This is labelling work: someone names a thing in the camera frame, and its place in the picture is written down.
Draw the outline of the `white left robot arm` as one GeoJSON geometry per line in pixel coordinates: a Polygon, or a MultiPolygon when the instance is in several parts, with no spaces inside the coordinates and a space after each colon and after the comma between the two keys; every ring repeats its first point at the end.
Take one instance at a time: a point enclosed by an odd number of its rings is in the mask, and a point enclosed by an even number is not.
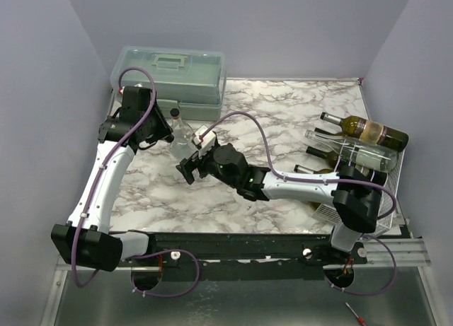
{"type": "Polygon", "coordinates": [[[76,208],[67,222],[53,226],[50,237],[67,264],[107,272],[133,257],[151,265],[157,249],[146,236],[111,235],[110,217],[122,178],[142,142],[170,142],[172,128],[149,88],[127,86],[122,104],[98,130],[95,162],[76,208]]]}

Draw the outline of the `tall clear glass bottle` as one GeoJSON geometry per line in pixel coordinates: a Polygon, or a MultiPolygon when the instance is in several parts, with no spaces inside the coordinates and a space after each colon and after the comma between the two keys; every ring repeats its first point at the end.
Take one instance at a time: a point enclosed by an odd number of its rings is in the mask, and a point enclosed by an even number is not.
{"type": "Polygon", "coordinates": [[[366,168],[389,173],[398,162],[398,153],[386,147],[373,146],[355,138],[329,136],[312,130],[305,132],[305,137],[322,144],[328,150],[335,151],[344,162],[355,163],[366,168]]]}

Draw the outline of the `small clear black-capped bottle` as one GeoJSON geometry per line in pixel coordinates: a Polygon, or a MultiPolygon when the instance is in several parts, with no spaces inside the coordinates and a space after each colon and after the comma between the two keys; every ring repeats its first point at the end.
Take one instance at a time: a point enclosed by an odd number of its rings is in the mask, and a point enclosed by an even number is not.
{"type": "Polygon", "coordinates": [[[178,108],[171,109],[170,114],[173,129],[173,141],[170,144],[170,152],[178,160],[189,158],[196,150],[192,142],[193,129],[181,119],[178,108]]]}

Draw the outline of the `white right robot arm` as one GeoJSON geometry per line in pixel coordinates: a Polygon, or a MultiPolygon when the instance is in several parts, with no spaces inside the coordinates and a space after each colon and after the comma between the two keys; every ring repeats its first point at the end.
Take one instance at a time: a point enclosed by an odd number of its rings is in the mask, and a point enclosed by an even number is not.
{"type": "Polygon", "coordinates": [[[231,144],[216,144],[206,153],[194,152],[176,168],[188,184],[194,182],[197,171],[200,177],[211,175],[252,202],[292,199],[334,207],[340,221],[325,249],[327,258],[336,264],[349,258],[358,239],[377,227],[382,188],[354,167],[332,173],[276,173],[251,165],[231,144]]]}

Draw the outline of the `green wine bottle tan label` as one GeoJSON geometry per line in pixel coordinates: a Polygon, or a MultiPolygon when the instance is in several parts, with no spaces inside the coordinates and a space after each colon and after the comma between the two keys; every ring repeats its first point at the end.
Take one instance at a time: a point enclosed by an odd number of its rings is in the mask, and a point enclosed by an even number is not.
{"type": "Polygon", "coordinates": [[[302,165],[295,165],[294,172],[299,174],[309,174],[309,175],[320,175],[320,174],[329,174],[329,173],[337,173],[331,168],[324,168],[320,170],[312,170],[311,168],[304,167],[302,165]]]}

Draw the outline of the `green wine bottle silver neck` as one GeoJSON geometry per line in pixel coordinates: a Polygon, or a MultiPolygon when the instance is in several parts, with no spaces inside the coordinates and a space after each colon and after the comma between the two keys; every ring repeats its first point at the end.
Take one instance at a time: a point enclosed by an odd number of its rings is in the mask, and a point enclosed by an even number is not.
{"type": "Polygon", "coordinates": [[[318,214],[324,209],[325,204],[320,202],[308,202],[309,206],[313,210],[314,213],[318,214]]]}

